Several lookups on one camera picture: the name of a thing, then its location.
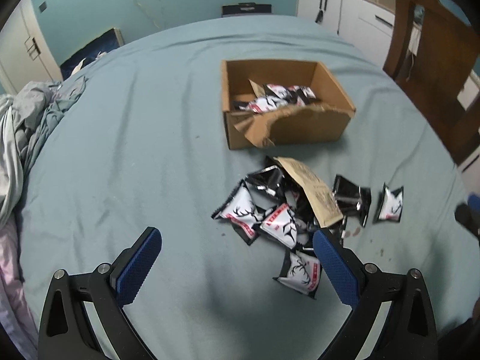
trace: pile of bedding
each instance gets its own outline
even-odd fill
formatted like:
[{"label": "pile of bedding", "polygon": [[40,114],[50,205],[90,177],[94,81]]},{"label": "pile of bedding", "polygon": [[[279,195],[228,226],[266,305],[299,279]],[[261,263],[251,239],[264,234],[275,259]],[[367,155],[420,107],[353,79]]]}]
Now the pile of bedding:
[{"label": "pile of bedding", "polygon": [[13,211],[45,141],[85,86],[84,77],[30,82],[16,96],[0,96],[0,323],[26,360],[37,358],[38,332],[20,280]]}]

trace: drawer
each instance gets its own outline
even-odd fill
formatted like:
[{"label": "drawer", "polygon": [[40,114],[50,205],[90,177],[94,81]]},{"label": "drawer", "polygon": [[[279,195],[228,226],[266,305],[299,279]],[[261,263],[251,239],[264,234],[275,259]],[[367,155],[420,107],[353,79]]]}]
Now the drawer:
[{"label": "drawer", "polygon": [[361,0],[361,2],[362,6],[358,18],[392,37],[395,15],[375,4],[369,3],[368,1]]}]

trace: bed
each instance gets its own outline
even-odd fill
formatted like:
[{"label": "bed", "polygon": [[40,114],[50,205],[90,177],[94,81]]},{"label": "bed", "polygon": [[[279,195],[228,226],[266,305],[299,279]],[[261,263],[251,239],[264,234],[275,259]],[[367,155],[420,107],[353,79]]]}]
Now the bed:
[{"label": "bed", "polygon": [[[263,58],[326,64],[357,108],[339,141],[228,149],[220,61]],[[158,359],[318,358],[350,312],[328,278],[316,300],[281,286],[272,280],[279,245],[259,239],[248,247],[210,218],[265,154],[301,160],[329,185],[339,173],[370,186],[370,219],[360,232],[349,220],[345,246],[386,272],[420,269],[440,334],[471,315],[480,258],[454,219],[466,197],[458,170],[395,83],[336,35],[289,16],[216,19],[137,40],[69,80],[79,76],[85,91],[46,141],[17,207],[37,326],[57,269],[91,272],[155,226],[163,250],[125,311]],[[372,225],[384,182],[404,186],[404,212],[400,223]]]}]

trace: brown wooden chair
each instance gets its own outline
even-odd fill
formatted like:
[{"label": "brown wooden chair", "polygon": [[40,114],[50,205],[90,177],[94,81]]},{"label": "brown wooden chair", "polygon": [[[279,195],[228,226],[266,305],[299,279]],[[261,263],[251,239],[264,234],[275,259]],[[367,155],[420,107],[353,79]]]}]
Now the brown wooden chair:
[{"label": "brown wooden chair", "polygon": [[[399,73],[406,60],[416,5],[425,16],[413,66]],[[396,0],[395,24],[383,70],[412,100],[442,140],[453,160],[462,163],[480,145],[480,100],[465,110],[457,96],[480,52],[480,38],[439,0]]]}]

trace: mattress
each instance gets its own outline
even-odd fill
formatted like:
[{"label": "mattress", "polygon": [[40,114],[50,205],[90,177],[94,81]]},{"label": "mattress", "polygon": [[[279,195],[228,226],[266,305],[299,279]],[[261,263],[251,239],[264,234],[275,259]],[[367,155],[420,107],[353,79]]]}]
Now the mattress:
[{"label": "mattress", "polygon": [[[222,59],[322,61],[357,114],[337,142],[230,151]],[[357,231],[349,220],[345,246],[385,272],[420,269],[440,334],[470,316],[480,258],[454,219],[466,197],[458,170],[400,88],[337,35],[290,16],[216,19],[137,40],[72,79],[79,75],[88,79],[85,92],[40,152],[18,212],[25,295],[37,324],[57,269],[91,272],[155,226],[163,250],[124,310],[158,359],[318,358],[350,312],[327,276],[316,300],[282,286],[272,280],[280,245],[260,238],[247,246],[210,218],[266,154],[301,160],[329,185],[342,174],[371,187],[367,226]],[[384,182],[404,186],[401,222],[373,225]]]}]

